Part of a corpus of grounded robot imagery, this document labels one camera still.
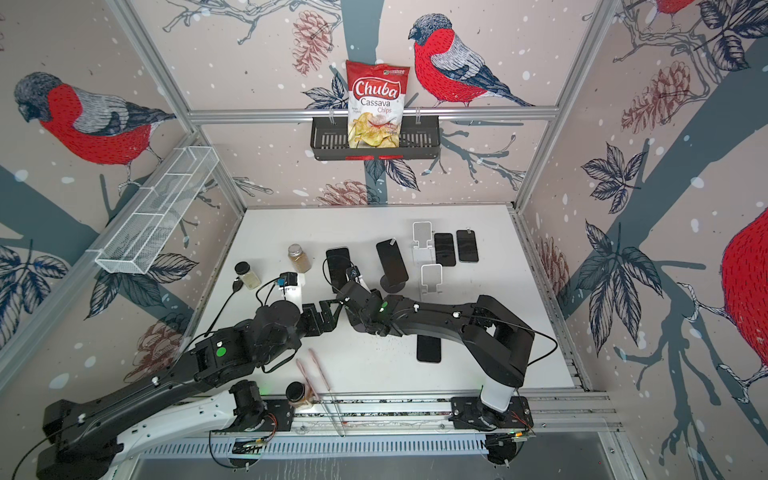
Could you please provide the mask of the black phone with sticker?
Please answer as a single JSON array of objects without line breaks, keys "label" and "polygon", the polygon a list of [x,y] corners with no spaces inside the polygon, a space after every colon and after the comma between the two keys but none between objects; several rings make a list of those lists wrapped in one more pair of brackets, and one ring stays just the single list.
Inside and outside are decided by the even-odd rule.
[{"label": "black phone with sticker", "polygon": [[377,254],[384,271],[384,278],[389,285],[404,284],[409,280],[397,240],[394,238],[376,244]]}]

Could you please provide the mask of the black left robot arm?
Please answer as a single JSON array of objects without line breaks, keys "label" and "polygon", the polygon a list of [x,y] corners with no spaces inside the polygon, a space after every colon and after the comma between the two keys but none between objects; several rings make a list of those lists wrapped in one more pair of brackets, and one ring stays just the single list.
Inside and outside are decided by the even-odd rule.
[{"label": "black left robot arm", "polygon": [[305,337],[333,331],[340,311],[280,300],[254,318],[201,336],[171,366],[86,403],[60,400],[44,412],[39,479],[106,479],[130,457],[203,431],[262,431],[292,425],[293,407],[268,403],[250,376],[287,363]]}]

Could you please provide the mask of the green-edged phone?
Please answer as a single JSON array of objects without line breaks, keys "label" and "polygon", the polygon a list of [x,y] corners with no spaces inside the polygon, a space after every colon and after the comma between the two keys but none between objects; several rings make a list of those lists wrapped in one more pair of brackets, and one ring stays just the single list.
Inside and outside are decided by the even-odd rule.
[{"label": "green-edged phone", "polygon": [[352,267],[350,252],[347,247],[332,248],[326,251],[326,265],[334,294],[348,283],[348,270]]}]

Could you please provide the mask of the teal phone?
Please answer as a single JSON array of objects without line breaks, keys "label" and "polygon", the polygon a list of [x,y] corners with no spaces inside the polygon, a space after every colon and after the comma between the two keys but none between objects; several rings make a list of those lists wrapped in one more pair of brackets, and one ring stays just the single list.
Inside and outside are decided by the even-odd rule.
[{"label": "teal phone", "polygon": [[476,239],[476,233],[471,229],[460,229],[456,231],[457,252],[460,262],[478,263],[479,251]]}]

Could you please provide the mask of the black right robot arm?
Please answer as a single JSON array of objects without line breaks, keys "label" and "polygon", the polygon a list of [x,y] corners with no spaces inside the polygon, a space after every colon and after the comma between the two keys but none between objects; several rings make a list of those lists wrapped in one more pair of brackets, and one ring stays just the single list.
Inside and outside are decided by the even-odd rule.
[{"label": "black right robot arm", "polygon": [[559,348],[551,335],[531,328],[489,295],[463,304],[436,304],[401,295],[383,297],[351,280],[335,291],[350,323],[362,332],[416,335],[464,345],[487,377],[470,407],[456,407],[449,420],[457,429],[493,432],[508,426],[510,402],[527,369]]}]

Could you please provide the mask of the purple phone with sticker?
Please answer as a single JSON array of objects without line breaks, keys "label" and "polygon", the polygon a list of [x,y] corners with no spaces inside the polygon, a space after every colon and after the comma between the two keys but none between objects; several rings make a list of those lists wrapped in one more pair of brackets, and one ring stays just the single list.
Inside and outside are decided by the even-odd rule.
[{"label": "purple phone with sticker", "polygon": [[418,335],[416,358],[422,363],[439,364],[442,360],[442,343],[439,338]]}]

